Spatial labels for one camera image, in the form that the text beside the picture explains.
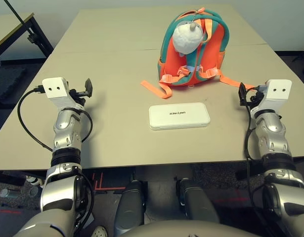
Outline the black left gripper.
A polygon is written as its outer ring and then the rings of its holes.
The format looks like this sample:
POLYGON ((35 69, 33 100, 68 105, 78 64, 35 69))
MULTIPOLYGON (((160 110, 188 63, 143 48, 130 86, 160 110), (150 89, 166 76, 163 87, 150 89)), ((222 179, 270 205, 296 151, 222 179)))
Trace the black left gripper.
POLYGON ((77 104, 84 106, 85 102, 86 102, 84 97, 85 96, 91 97, 92 91, 93 91, 92 83, 91 83, 90 78, 88 78, 85 81, 85 91, 84 92, 77 92, 75 89, 70 89, 69 94, 77 104))

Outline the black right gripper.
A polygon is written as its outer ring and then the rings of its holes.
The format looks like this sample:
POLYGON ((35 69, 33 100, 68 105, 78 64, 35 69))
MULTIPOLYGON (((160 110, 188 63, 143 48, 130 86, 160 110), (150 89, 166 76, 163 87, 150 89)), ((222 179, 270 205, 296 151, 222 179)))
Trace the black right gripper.
POLYGON ((246 90, 245 85, 241 82, 239 85, 238 95, 240 106, 246 105, 246 98, 250 91, 255 90, 255 94, 250 97, 248 104, 259 104, 262 100, 262 92, 260 92, 256 87, 250 88, 246 90))

